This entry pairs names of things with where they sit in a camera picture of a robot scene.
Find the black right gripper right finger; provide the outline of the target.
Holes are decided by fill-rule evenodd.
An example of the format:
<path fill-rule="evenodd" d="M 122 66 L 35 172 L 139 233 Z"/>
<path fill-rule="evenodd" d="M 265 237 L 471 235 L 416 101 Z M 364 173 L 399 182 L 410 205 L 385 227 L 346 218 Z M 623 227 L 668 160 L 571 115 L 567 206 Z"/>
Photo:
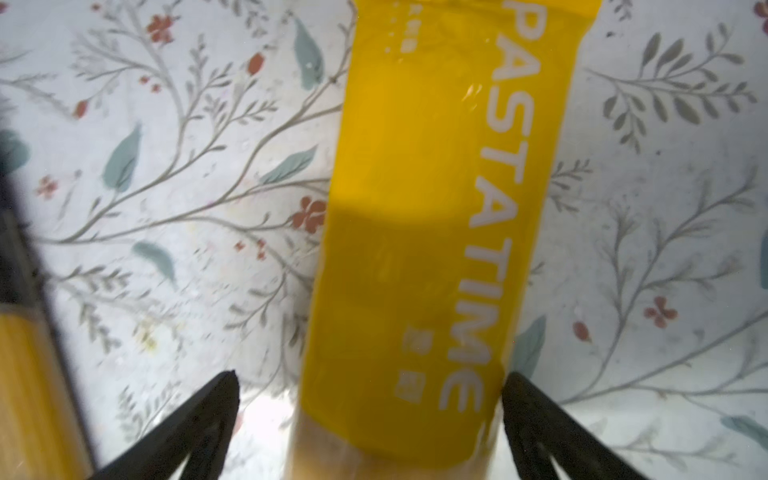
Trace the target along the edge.
<path fill-rule="evenodd" d="M 509 374 L 501 404 L 507 443 L 522 479 L 635 479 L 646 477 L 518 372 Z"/>

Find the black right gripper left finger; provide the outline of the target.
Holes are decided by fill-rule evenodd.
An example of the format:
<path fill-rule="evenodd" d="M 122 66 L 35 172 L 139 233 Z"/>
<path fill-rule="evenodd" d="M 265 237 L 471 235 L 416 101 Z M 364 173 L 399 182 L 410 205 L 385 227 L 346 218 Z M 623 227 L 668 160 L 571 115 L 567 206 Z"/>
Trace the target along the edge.
<path fill-rule="evenodd" d="M 217 479 L 239 409 L 239 380 L 222 371 L 92 480 Z"/>

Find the blue yellow spaghetti bag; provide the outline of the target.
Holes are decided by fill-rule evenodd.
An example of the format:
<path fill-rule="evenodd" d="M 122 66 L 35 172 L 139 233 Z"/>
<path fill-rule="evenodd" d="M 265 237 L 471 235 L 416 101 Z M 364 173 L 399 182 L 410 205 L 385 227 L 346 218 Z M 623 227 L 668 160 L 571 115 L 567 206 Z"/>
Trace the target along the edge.
<path fill-rule="evenodd" d="M 92 473 L 60 367 L 11 188 L 1 185 L 1 477 L 85 479 Z"/>

